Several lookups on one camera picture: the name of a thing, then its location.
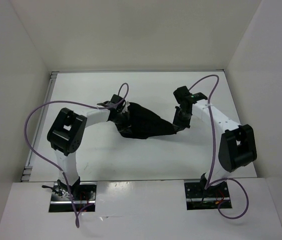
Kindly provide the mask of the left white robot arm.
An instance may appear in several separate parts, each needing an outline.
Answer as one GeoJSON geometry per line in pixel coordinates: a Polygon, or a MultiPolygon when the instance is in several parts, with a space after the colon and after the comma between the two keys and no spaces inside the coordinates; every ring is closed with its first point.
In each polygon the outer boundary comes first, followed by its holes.
{"type": "Polygon", "coordinates": [[[76,151],[80,147],[85,128],[108,121],[125,122],[126,101],[114,94],[111,100],[101,102],[96,109],[81,113],[62,108],[53,122],[47,140],[56,155],[59,170],[58,186],[64,196],[74,200],[80,195],[80,176],[77,171],[76,151]]]}

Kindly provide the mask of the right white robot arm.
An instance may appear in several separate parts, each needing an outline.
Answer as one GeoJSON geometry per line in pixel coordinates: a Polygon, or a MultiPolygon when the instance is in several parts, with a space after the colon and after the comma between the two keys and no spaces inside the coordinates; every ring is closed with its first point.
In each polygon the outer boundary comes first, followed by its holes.
{"type": "Polygon", "coordinates": [[[210,197],[217,191],[217,184],[225,181],[238,168],[256,160],[253,128],[228,118],[201,92],[191,94],[186,86],[182,86],[173,95],[179,104],[173,120],[177,132],[190,128],[192,116],[212,128],[212,164],[200,179],[201,193],[210,197]]]}

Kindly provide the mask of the black skirt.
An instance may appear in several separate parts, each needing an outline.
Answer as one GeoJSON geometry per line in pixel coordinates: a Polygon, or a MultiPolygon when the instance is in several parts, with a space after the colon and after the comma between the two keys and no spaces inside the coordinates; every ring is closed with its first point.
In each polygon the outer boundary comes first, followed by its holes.
{"type": "Polygon", "coordinates": [[[122,137],[129,139],[147,139],[149,137],[168,136],[176,134],[172,123],[141,105],[130,102],[128,106],[128,121],[126,126],[118,126],[122,137]]]}

